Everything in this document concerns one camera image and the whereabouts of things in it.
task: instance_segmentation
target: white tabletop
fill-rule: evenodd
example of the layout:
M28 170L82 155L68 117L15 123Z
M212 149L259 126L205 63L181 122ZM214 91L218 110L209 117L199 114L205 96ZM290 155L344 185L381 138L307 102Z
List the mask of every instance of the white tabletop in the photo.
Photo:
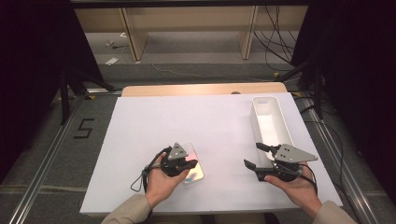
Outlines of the white tabletop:
M205 178L179 185L157 214L259 212L296 208L286 194L244 165L259 164L250 123L252 99L275 96L293 144L318 155L289 93L121 97L107 129L80 213L106 215L134 194L131 184L163 148L192 143ZM308 163L318 196L342 205L322 160Z

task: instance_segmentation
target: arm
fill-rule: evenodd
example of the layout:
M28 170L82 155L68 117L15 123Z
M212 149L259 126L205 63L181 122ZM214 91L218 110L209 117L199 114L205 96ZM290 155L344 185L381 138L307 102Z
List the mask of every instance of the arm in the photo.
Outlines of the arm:
M161 162L164 154L156 162ZM148 189L146 195L135 194L111 212L102 223L138 223L146 220L158 203L166 200L176 186L186 178L190 170L180 175L169 177L160 168L152 169L148 174Z
M303 166L303 175L312 179L309 169ZM268 175L265 178L268 183L282 189L296 205L300 206L314 223L355 223L353 219L333 202L322 204L315 193L314 186L308 181L296 178L290 182L283 182L275 176Z

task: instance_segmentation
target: white container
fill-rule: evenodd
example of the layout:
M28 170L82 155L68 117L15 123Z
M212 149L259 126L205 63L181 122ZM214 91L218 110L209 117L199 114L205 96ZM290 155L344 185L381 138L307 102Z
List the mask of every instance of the white container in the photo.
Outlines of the white container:
M273 96L254 97L250 112L251 125L256 143L267 146L289 144L293 146L288 127L283 118L278 100ZM259 150L260 166L272 168L271 152Z

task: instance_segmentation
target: sleeve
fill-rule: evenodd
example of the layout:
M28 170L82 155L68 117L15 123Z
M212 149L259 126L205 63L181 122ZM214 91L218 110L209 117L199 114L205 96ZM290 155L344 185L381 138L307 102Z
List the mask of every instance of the sleeve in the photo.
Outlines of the sleeve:
M324 203L317 212L313 224L356 223L343 209L331 201Z
M135 194L105 217L102 224L142 222L147 219L149 212L149 202L146 197Z

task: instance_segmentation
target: human hand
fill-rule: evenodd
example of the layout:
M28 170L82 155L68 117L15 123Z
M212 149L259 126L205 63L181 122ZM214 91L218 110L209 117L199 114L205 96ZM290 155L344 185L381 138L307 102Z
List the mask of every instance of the human hand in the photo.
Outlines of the human hand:
M160 163L165 157L163 153L155 162ZM153 209L158 203L169 198L175 187L183 181L190 170L181 172L180 175L170 177L166 175L161 168L154 168L148 174L148 189L146 198L149 207Z
M312 173L305 166L303 166L303 175L312 179ZM284 182L276 176L268 175L264 180L282 189L293 203L303 208L303 210L305 210L305 212L312 218L315 217L322 206L322 203L315 192L314 186L302 178L296 178L293 181Z

